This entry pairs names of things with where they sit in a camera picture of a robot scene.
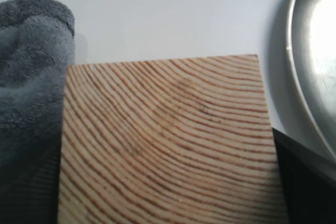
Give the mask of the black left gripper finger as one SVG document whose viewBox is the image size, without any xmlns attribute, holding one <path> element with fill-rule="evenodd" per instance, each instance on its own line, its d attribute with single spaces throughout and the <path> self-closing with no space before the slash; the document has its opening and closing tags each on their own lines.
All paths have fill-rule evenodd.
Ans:
<svg viewBox="0 0 336 224">
<path fill-rule="evenodd" d="M 335 223 L 335 162 L 273 129 L 289 223 Z"/>
</svg>

